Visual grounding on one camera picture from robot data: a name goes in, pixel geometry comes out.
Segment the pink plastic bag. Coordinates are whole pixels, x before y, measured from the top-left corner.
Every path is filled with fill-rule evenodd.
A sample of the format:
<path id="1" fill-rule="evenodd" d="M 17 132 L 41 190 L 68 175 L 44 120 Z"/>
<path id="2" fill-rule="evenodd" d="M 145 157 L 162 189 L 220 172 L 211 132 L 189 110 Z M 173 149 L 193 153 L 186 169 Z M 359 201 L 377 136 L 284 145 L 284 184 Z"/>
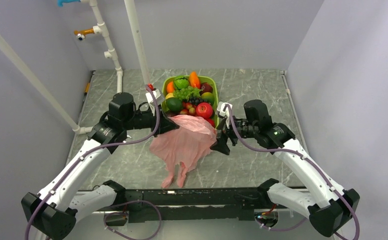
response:
<path id="1" fill-rule="evenodd" d="M 176 183 L 181 188 L 187 173 L 196 168 L 198 160 L 211 153 L 210 147 L 216 142 L 217 132 L 207 120 L 199 116 L 182 114 L 170 119 L 179 128 L 155 137 L 149 150 L 164 161 L 168 171 L 161 187 L 170 187 L 175 167 L 179 165 Z"/>

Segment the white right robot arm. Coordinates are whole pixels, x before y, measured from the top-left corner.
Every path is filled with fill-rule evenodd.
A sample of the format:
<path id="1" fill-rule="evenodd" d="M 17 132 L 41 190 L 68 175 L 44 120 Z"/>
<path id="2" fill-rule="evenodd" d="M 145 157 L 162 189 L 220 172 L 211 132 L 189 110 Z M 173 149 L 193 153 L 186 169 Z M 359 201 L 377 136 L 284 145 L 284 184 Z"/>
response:
<path id="1" fill-rule="evenodd" d="M 325 237 L 336 235 L 349 220 L 355 224 L 354 239 L 360 237 L 360 223 L 356 209 L 360 195 L 352 188 L 345 189 L 333 180 L 307 153 L 293 132 L 283 123 L 272 121 L 267 106 L 259 99 L 244 104 L 246 118 L 235 118 L 232 105 L 220 102 L 217 115 L 223 122 L 217 127 L 216 143 L 212 150 L 229 155 L 227 141 L 235 146 L 241 142 L 246 148 L 271 153 L 284 162 L 308 190 L 303 193 L 269 179 L 258 188 L 257 201 L 264 208 L 282 205 L 307 219 Z"/>

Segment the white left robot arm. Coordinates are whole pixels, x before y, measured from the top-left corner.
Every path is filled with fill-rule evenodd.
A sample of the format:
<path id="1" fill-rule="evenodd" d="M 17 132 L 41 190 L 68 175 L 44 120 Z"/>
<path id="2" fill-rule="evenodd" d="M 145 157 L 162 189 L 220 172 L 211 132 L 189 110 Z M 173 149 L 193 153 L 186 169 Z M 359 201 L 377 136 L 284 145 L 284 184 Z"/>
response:
<path id="1" fill-rule="evenodd" d="M 94 192 L 84 195 L 77 195 L 77 192 L 119 146 L 128 145 L 129 130 L 149 129 L 149 135 L 155 137 L 178 128 L 162 110 L 165 98 L 160 90 L 149 89 L 146 97 L 148 109 L 142 111 L 132 94 L 115 94 L 108 110 L 88 133 L 69 164 L 38 193 L 29 192 L 22 198 L 27 219 L 25 239 L 29 239 L 30 229 L 35 228 L 37 239 L 62 240 L 79 220 L 92 212 L 108 206 L 119 210 L 125 205 L 125 188 L 111 180 Z"/>

